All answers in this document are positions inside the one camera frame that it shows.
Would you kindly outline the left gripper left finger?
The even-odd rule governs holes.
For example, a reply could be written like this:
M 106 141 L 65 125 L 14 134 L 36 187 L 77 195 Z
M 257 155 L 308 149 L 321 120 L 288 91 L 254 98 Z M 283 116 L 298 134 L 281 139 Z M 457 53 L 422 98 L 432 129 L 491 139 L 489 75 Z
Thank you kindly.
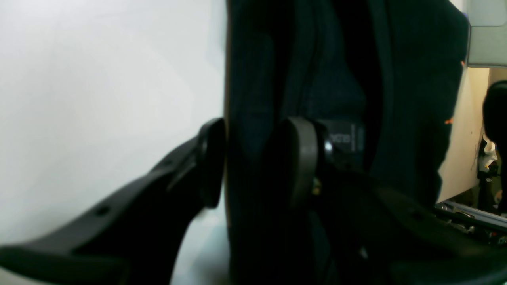
M 223 118 L 67 225 L 1 247 L 1 267 L 57 285 L 168 285 L 185 232 L 219 204 Z

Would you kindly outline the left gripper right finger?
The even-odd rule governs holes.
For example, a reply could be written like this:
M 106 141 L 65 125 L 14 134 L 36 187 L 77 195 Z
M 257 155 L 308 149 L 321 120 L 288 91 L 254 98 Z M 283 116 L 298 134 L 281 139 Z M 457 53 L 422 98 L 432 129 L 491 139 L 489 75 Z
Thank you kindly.
M 360 125 L 285 120 L 289 205 L 315 211 L 343 285 L 505 285 L 506 247 L 444 222 L 357 167 Z

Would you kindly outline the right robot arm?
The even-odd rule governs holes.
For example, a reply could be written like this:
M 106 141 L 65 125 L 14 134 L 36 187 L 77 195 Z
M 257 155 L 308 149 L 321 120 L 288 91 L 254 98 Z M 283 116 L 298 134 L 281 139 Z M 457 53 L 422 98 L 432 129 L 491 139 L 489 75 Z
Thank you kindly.
M 503 217 L 507 213 L 506 204 L 506 154 L 507 154 L 507 81 L 501 80 L 493 83 L 487 90 L 483 102 L 484 134 L 496 145 L 500 155 L 500 182 L 502 198 L 498 204 L 497 212 Z

